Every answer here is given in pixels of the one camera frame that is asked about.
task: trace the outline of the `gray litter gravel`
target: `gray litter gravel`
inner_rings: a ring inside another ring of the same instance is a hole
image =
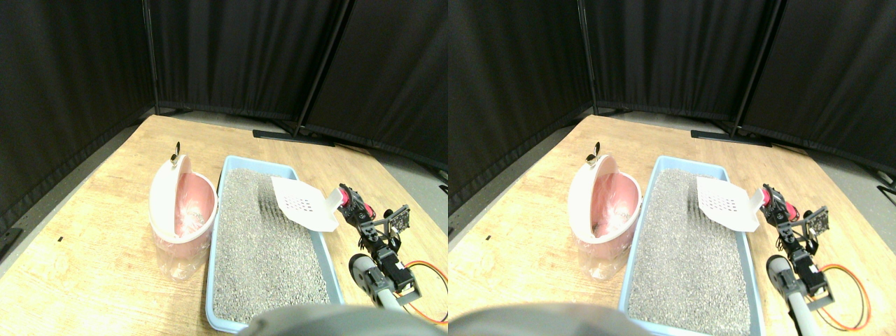
[[[697,175],[659,173],[638,237],[628,314],[711,335],[748,335],[750,306],[735,232],[708,218]]]
[[[249,323],[277,307],[330,303],[311,235],[283,215],[271,176],[233,169],[222,188],[214,314]]]

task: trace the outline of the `orange wire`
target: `orange wire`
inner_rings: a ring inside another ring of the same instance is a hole
[[[442,276],[442,279],[445,280],[445,283],[448,283],[448,276],[445,275],[445,273],[442,272],[442,270],[439,270],[438,267],[435,267],[435,265],[433,265],[432,263],[427,263],[427,262],[424,262],[424,261],[422,261],[422,260],[415,260],[415,261],[413,261],[413,262],[406,263],[404,266],[409,268],[410,266],[413,266],[413,265],[415,265],[415,264],[419,264],[419,263],[422,263],[422,264],[424,264],[424,265],[427,265],[427,266],[429,266],[429,267],[432,267],[433,270],[435,270],[436,272],[439,273],[440,276]],[[398,297],[403,297],[403,295],[402,295],[401,293],[396,293],[396,294],[398,295]],[[436,320],[436,319],[434,319],[434,318],[430,318],[429,316],[426,316],[426,314],[423,314],[423,312],[421,312],[419,309],[417,309],[417,308],[414,306],[414,304],[408,304],[408,305],[410,305],[411,308],[414,308],[414,311],[417,312],[417,314],[420,314],[420,316],[423,316],[423,318],[427,319],[429,322],[431,322],[431,323],[435,323],[435,324],[440,324],[440,325],[448,325],[448,321],[439,321],[439,320]]]
[[[823,311],[825,314],[827,314],[828,317],[831,318],[831,321],[834,321],[834,323],[836,323],[840,328],[846,329],[846,330],[851,331],[851,332],[859,331],[859,330],[861,330],[862,328],[865,328],[865,326],[868,325],[868,322],[871,321],[871,300],[868,299],[868,291],[865,290],[865,285],[862,284],[862,280],[859,280],[858,277],[856,276],[856,274],[853,274],[853,272],[850,271],[850,270],[847,270],[846,267],[843,267],[842,265],[839,265],[839,264],[836,264],[836,263],[832,263],[832,264],[825,265],[824,267],[822,267],[822,271],[827,271],[828,269],[831,269],[831,268],[836,268],[836,269],[845,271],[846,273],[849,273],[849,275],[852,276],[853,279],[856,280],[856,282],[858,282],[858,286],[862,289],[862,295],[865,297],[865,301],[868,303],[868,318],[865,319],[865,322],[862,323],[862,325],[859,325],[859,326],[856,327],[856,328],[851,328],[851,327],[848,327],[848,326],[846,326],[846,325],[843,325],[843,323],[840,323],[839,321],[837,321],[836,319],[834,319],[834,316],[831,316],[831,313],[828,313],[828,310],[827,310],[827,309],[824,309],[824,308],[822,307],[822,311]]]

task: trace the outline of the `gray floor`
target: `gray floor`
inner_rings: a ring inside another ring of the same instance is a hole
[[[577,118],[590,115],[588,110]],[[715,125],[680,116],[668,116],[647,112],[629,112],[612,116],[613,118],[632,121],[635,123],[658,125],[681,130],[699,130],[706,132],[718,132],[721,130]],[[531,168],[548,151],[560,143],[563,138],[573,130],[574,126],[567,126],[549,135],[544,141],[536,145],[530,151],[505,169],[494,180],[489,182],[478,193],[464,203],[449,218],[449,226],[453,229],[448,237],[449,249],[453,249],[463,236],[482,218],[501,196]],[[892,251],[896,251],[896,205],[890,202],[876,188],[878,185],[890,183],[891,180],[869,172],[861,168],[855,162],[839,158],[831,154],[819,151],[807,151],[809,156],[822,167],[825,173],[843,190],[843,193],[856,205],[862,216],[871,224],[872,228],[881,236]]]
[[[230,116],[218,113],[193,111],[173,116],[178,119],[190,120],[205,124],[223,125],[246,130],[263,130],[285,133],[278,126],[260,120],[241,116]],[[41,198],[21,219],[13,224],[12,228],[22,228],[23,232],[16,241],[13,251],[0,263],[0,275],[2,275],[15,259],[22,254],[28,244],[40,232],[54,214],[71,198],[72,194],[93,174],[106,158],[112,155],[134,131],[137,125],[127,127],[109,142],[90,155],[72,173],[63,178],[52,190]],[[448,232],[448,195],[439,188],[443,185],[433,173],[423,168],[413,160],[379,150],[369,150],[370,153],[392,174],[396,180],[408,190],[411,197],[423,207],[435,223],[447,234]]]

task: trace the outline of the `stand base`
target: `stand base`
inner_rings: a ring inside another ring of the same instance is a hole
[[[888,200],[890,200],[890,202],[893,203],[893,205],[896,205],[896,200],[893,200],[893,198],[888,195],[888,194],[896,195],[896,190],[893,190],[892,188],[888,188],[883,185],[878,185],[877,190],[880,190],[881,194],[883,194],[884,197],[886,197]]]
[[[596,108],[594,109],[595,116],[615,116],[615,115],[621,115],[623,113],[629,113],[629,112],[632,112],[632,110],[628,109],[628,108],[614,108],[613,111],[610,111],[607,113],[598,113],[598,110]]]
[[[692,130],[691,137],[696,138],[696,139],[716,140],[716,141],[720,141],[720,142],[746,143],[746,144],[754,144],[757,146],[771,147],[771,142],[765,141],[762,138],[751,138],[749,136],[743,136],[743,135],[738,135],[738,134],[735,134],[732,137],[729,134]]]
[[[260,138],[260,139],[282,140],[284,142],[302,142],[302,143],[319,144],[322,146],[330,146],[330,147],[336,146],[336,143],[334,143],[330,140],[327,140],[324,138],[308,136],[308,135],[302,135],[302,134],[297,134],[294,137],[292,135],[284,134],[284,133],[274,133],[274,132],[267,132],[267,131],[252,130],[252,136],[254,136],[256,138]]]
[[[173,111],[169,111],[169,112],[165,112],[165,113],[158,113],[157,115],[158,116],[176,116],[176,115],[182,115],[187,112],[193,112],[193,110],[190,108],[177,108]]]
[[[6,253],[13,249],[15,239],[22,234],[21,228],[10,228],[0,236],[0,261],[6,257]]]

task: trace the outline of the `pink bin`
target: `pink bin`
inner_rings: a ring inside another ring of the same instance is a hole
[[[162,164],[150,187],[150,226],[162,274],[186,280],[208,260],[218,196],[186,155]]]
[[[609,279],[625,266],[641,201],[638,182],[620,172],[612,156],[579,168],[569,188],[569,223],[579,264],[592,278]]]

